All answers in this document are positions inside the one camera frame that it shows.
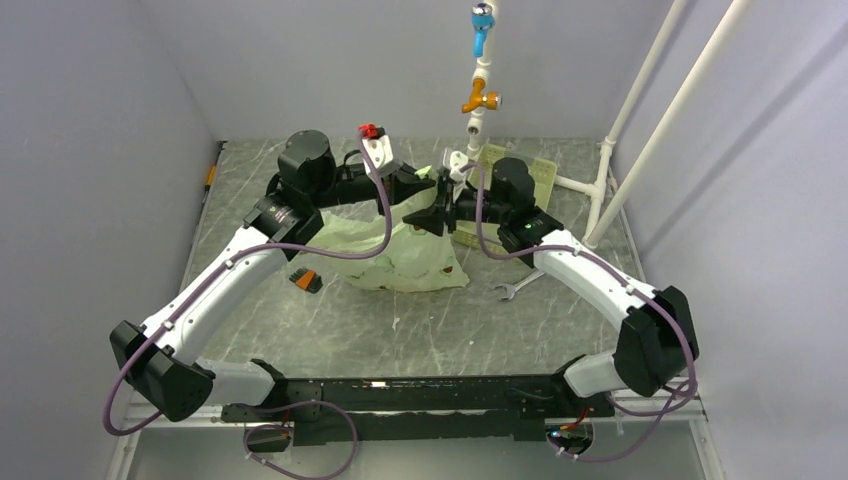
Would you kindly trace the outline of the light green plastic bag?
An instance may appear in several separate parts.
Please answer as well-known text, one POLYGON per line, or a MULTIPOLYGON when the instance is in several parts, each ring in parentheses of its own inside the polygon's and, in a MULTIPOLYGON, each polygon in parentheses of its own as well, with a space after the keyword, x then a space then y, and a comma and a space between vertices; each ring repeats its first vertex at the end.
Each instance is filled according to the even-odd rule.
MULTIPOLYGON (((380 255, 364 260, 328 258, 329 269, 363 290, 417 293, 466 287, 470 279, 451 239, 402 221, 405 215, 429 206, 435 197, 436 190, 431 188, 391 208, 391 239, 380 255)), ((373 250, 384 239, 382 216, 364 221, 325 212, 323 221, 323 228, 308 243, 310 247, 352 254, 373 250)))

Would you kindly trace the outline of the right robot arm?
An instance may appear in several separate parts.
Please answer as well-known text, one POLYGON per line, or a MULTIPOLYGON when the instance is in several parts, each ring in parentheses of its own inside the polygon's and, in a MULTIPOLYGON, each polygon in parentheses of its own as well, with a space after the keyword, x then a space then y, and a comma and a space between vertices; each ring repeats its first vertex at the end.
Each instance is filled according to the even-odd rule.
POLYGON ((535 199, 535 182, 518 158, 497 160, 489 173, 469 162, 441 168, 433 203, 404 222, 435 235, 459 221, 497 228, 503 253, 556 279, 588 301, 617 331, 614 349, 583 356, 564 367, 551 388, 557 411, 574 415, 590 396, 629 389, 650 397, 685 372, 691 383, 699 350, 688 300, 679 289, 663 290, 626 275, 584 247, 535 199))

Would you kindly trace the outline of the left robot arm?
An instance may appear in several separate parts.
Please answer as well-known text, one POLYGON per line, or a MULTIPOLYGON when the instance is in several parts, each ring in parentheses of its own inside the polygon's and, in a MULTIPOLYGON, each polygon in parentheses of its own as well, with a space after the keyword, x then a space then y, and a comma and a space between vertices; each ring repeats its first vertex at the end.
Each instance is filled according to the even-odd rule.
POLYGON ((126 382, 163 416, 179 422, 207 405, 240 404, 272 420, 287 406, 288 381, 270 364, 207 361, 201 354, 251 291, 300 252, 343 260, 381 254, 391 234, 363 253, 310 246, 323 228, 322 209, 374 200, 385 226, 391 206, 435 187, 434 179, 399 160, 381 127, 360 127, 358 164, 337 164, 328 137, 302 130, 285 142, 267 191, 219 256, 174 300, 142 324, 121 322, 109 340, 126 382))

